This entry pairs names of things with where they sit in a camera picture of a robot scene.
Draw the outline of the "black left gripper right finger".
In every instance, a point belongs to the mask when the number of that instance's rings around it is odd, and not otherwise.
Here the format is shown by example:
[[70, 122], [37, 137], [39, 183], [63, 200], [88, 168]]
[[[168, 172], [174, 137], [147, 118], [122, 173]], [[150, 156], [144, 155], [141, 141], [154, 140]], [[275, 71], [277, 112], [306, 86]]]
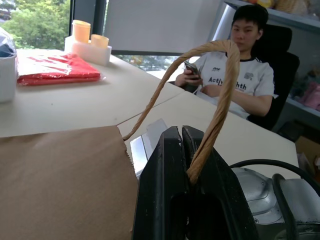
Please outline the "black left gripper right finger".
[[256, 240], [258, 231], [240, 182], [215, 148], [196, 184], [187, 174], [186, 240]]

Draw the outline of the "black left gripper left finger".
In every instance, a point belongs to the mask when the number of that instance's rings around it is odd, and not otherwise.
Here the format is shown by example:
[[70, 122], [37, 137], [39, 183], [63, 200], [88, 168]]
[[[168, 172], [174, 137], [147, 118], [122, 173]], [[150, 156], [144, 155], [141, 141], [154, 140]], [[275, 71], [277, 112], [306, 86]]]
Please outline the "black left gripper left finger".
[[172, 126], [161, 134], [139, 177], [132, 239], [185, 239], [187, 206], [183, 139], [178, 128]]

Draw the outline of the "person's left hand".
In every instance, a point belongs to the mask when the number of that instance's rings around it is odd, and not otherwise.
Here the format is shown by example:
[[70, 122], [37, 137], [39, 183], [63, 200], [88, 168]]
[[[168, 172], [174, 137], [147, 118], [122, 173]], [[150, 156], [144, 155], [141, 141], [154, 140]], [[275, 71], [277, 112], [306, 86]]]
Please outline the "person's left hand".
[[200, 92], [211, 97], [211, 98], [215, 98], [215, 97], [218, 97], [220, 95], [220, 92], [221, 92], [221, 86], [219, 85], [213, 85], [213, 84], [210, 84], [210, 85], [205, 85], [201, 90]]

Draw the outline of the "person's right hand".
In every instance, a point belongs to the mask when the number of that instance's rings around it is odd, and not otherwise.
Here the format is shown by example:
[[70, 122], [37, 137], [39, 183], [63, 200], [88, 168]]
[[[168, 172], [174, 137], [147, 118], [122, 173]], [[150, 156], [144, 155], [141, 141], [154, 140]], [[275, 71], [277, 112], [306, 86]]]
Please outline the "person's right hand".
[[184, 70], [181, 79], [183, 85], [199, 86], [203, 84], [200, 75], [194, 74], [191, 70], [187, 69]]

